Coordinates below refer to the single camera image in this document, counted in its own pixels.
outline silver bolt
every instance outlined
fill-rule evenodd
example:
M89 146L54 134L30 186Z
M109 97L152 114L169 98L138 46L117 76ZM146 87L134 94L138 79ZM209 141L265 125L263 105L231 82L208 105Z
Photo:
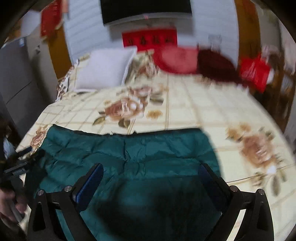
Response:
M236 186L230 186L230 190L233 192L237 192L239 189Z
M66 186L64 190L65 192L70 192L72 190L72 186Z
M264 195L265 194L265 191L263 189L258 189L258 192L261 194L261 195Z
M44 190L39 190L39 191L37 192L38 196L43 195L43 193L44 193Z

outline black screen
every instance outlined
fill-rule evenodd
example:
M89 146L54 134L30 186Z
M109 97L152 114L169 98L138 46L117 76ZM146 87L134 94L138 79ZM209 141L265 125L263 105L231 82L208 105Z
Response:
M145 13L192 13L190 0L101 0L103 23Z

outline quilted garment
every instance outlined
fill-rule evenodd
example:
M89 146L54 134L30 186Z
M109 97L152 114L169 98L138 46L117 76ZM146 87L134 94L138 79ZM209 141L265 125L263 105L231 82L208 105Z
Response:
M94 163L104 166L81 213L97 240L204 240L220 217L197 175L207 163L220 176L200 129L96 135L54 125L40 148L45 155L25 183L32 197L39 189L73 185ZM60 211L58 216L73 240Z

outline white slatted panel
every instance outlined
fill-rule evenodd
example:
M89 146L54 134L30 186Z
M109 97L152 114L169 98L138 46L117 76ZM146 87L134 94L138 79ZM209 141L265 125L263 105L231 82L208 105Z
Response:
M209 34L221 35L222 53L237 64L239 31L234 1L191 0L191 7L192 20L174 20L178 44L207 45ZM122 47L121 32L145 27L133 22L104 27L100 0L69 0L68 17L64 28L72 62L95 48Z

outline hand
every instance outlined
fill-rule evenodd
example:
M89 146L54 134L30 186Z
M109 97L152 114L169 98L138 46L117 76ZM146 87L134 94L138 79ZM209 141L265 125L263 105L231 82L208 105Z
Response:
M24 213L27 209L27 200L26 197L22 194L19 194L15 197L15 192L14 191L9 191L6 189L0 189L0 218L1 219L9 219L12 222L17 222L15 219L8 200L14 200L16 198L16 209L20 213Z

